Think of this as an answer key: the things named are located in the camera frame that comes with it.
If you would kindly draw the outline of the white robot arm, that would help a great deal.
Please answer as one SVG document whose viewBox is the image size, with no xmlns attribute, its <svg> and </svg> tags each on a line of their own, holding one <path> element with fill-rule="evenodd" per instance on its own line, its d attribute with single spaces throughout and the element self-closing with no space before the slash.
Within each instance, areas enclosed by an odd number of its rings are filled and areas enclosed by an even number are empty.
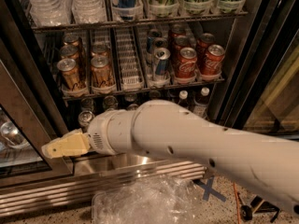
<svg viewBox="0 0 299 224">
<path fill-rule="evenodd" d="M 132 153 L 200 163 L 283 211 L 299 211 L 299 144 L 279 137 L 226 128 L 165 100 L 136 110 L 111 110 L 42 147 L 50 158 Z"/>
</svg>

